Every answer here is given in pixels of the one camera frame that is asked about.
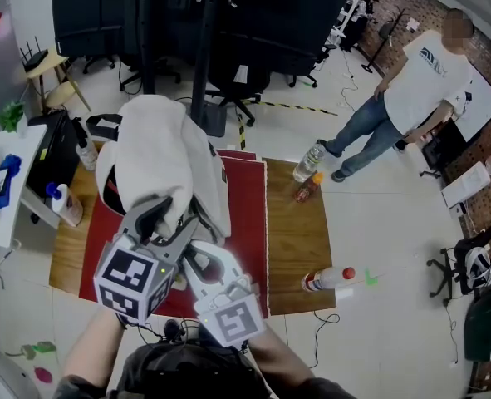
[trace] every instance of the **bottle cap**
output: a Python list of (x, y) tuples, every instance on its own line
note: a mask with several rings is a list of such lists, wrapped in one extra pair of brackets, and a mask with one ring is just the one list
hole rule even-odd
[(55, 183), (50, 182), (46, 185), (46, 194), (51, 196), (54, 200), (62, 198), (62, 192), (56, 187)]
[(324, 173), (314, 174), (312, 177), (313, 183), (315, 183), (316, 185), (320, 185), (323, 177), (325, 177)]
[(353, 279), (356, 276), (356, 271), (354, 268), (345, 268), (343, 269), (343, 278), (344, 279)]

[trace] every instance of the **white table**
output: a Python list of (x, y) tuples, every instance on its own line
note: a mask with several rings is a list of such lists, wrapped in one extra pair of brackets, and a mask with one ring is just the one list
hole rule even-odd
[(0, 209), (0, 247), (11, 246), (20, 201), (51, 227), (54, 229), (58, 227), (58, 216), (26, 186), (27, 176), (46, 130), (46, 126), (29, 126), (26, 136), (22, 139), (17, 133), (0, 131), (0, 151), (3, 156), (14, 154), (22, 159), (20, 171), (11, 180), (9, 206)]

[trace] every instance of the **white t-shirt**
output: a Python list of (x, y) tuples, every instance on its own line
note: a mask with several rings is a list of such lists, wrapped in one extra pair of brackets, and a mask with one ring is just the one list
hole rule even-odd
[(404, 47), (408, 62), (385, 91), (384, 103), (395, 128), (409, 134), (441, 101), (460, 107), (472, 81), (465, 55), (449, 52), (437, 31), (427, 31)]

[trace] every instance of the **person's arm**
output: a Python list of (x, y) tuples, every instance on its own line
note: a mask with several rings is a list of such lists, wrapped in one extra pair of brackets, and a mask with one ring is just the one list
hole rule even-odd
[(92, 386), (106, 388), (123, 332), (115, 312), (110, 309), (100, 310), (71, 349), (64, 377), (80, 377)]
[(400, 74), (400, 71), (404, 68), (405, 64), (408, 62), (408, 57), (402, 55), (396, 64), (385, 74), (384, 78), (380, 81), (380, 84), (375, 89), (375, 99), (378, 100), (378, 96), (389, 88), (389, 83), (391, 83), (396, 76)]
[(418, 129), (411, 131), (410, 135), (404, 138), (407, 143), (415, 143), (422, 135), (428, 133), (437, 126), (454, 108), (448, 101), (441, 101), (432, 116)]
[(270, 327), (249, 339), (248, 346), (263, 377), (279, 397), (314, 378), (312, 370)]

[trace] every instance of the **shelf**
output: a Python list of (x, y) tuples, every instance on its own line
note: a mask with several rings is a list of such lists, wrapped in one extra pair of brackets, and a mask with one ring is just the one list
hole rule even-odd
[(50, 91), (46, 98), (46, 106), (48, 108), (54, 108), (55, 106), (61, 106), (68, 102), (70, 98), (76, 94), (75, 89), (69, 81), (62, 83), (60, 86), (55, 87)]

